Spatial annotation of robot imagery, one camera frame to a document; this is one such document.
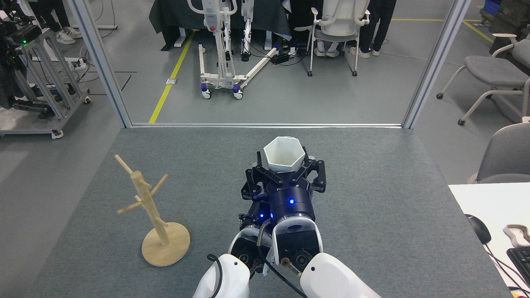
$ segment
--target patient lift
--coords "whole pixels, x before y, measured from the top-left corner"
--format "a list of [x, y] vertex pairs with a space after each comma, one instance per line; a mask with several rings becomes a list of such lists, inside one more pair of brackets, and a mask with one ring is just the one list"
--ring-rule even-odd
[[[253, 7], [253, 1], [245, 0], [245, 2], [251, 2], [251, 7]], [[246, 25], [241, 53], [250, 56], [250, 22], [252, 21], [252, 9], [249, 9], [248, 4], [243, 4], [242, 15], [245, 18]], [[205, 99], [210, 99], [211, 90], [208, 87], [214, 86], [215, 89], [232, 89], [234, 96], [237, 99], [242, 99], [243, 88], [265, 66], [267, 61], [278, 53], [278, 49], [273, 48], [270, 50], [267, 56], [263, 57], [246, 75], [236, 75], [230, 39], [230, 16], [237, 11], [235, 0], [232, 0], [232, 10], [228, 7], [229, 2], [225, 4], [222, 3], [222, 0], [202, 0], [202, 10], [196, 9], [191, 3], [191, 0], [188, 0], [188, 5], [192, 11], [204, 15], [204, 25], [208, 31], [213, 32], [217, 46], [217, 74], [211, 74], [205, 71], [203, 54], [206, 50], [202, 46], [202, 43], [199, 43], [202, 96]]]

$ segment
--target wooden stand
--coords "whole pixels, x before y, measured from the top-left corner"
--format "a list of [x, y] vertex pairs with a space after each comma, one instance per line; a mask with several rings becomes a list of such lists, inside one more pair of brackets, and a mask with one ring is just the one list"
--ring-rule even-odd
[[167, 174], [160, 179], [152, 191], [149, 191], [152, 186], [145, 182], [140, 171], [131, 170], [120, 156], [115, 155], [114, 158], [129, 173], [131, 181], [138, 192], [138, 195], [135, 196], [137, 202], [118, 210], [118, 214], [142, 206], [154, 226], [145, 236], [142, 243], [144, 258], [149, 264], [160, 267], [176, 263], [186, 254], [190, 247], [190, 233], [186, 227], [179, 223], [164, 222], [156, 209], [153, 195], [167, 179]]

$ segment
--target white hexagonal cup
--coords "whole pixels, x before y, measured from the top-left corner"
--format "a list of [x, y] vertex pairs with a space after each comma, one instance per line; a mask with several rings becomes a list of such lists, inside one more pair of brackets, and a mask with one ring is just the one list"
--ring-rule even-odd
[[298, 171], [305, 152], [297, 138], [276, 137], [263, 148], [265, 162], [274, 172]]

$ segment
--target gray chair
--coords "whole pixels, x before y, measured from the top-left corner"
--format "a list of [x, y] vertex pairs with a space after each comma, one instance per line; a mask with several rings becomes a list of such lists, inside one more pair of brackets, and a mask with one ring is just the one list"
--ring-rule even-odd
[[530, 182], [530, 123], [510, 125], [496, 132], [473, 178], [468, 183]]
[[513, 57], [523, 65], [530, 67], [530, 36], [519, 42], [516, 41], [513, 34], [494, 34], [496, 37], [506, 37], [511, 41], [510, 45], [502, 47], [495, 51], [491, 57], [485, 56], [467, 56], [464, 58], [464, 66], [460, 67], [453, 77], [449, 80], [444, 89], [436, 95], [436, 98], [442, 99], [444, 93], [455, 77], [465, 68], [479, 81], [491, 86], [491, 91], [484, 92], [467, 113], [458, 120], [458, 125], [464, 125], [468, 117], [485, 99], [490, 98], [493, 94], [511, 94], [523, 96], [522, 116], [528, 113], [528, 87], [530, 86], [530, 77], [523, 73], [519, 68], [506, 59], [496, 58], [496, 56], [505, 50], [511, 49]]

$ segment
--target yellow floor line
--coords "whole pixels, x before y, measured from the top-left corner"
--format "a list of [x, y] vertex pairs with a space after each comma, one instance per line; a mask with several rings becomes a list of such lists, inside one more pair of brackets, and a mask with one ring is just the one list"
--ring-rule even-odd
[[392, 21], [443, 22], [443, 19], [392, 19]]
[[473, 25], [469, 24], [467, 22], [467, 20], [463, 21], [462, 23], [466, 24], [466, 26], [468, 26], [469, 28], [471, 28], [471, 30], [475, 31], [476, 33], [478, 33], [480, 36], [486, 38], [487, 41], [493, 43], [493, 39], [487, 37], [484, 33], [480, 32], [477, 28], [475, 28]]
[[[184, 46], [184, 49], [182, 50], [182, 53], [180, 54], [179, 60], [177, 61], [175, 68], [173, 69], [173, 72], [171, 73], [170, 78], [175, 78], [176, 74], [179, 72], [180, 66], [182, 65], [182, 62], [184, 61], [184, 57], [186, 57], [186, 54], [188, 53], [188, 49], [190, 48], [191, 40], [193, 39], [194, 35], [195, 35], [195, 31], [192, 32], [190, 37], [188, 37], [188, 41], [186, 42], [186, 45]], [[151, 115], [151, 119], [149, 119], [149, 123], [156, 122], [156, 119], [158, 118], [158, 114], [160, 113], [160, 110], [162, 110], [162, 106], [164, 106], [165, 99], [167, 95], [169, 94], [169, 91], [171, 90], [171, 86], [173, 85], [168, 84], [164, 88], [164, 92], [162, 92], [162, 96], [160, 96], [158, 104], [156, 105], [156, 108], [153, 111], [153, 114]]]

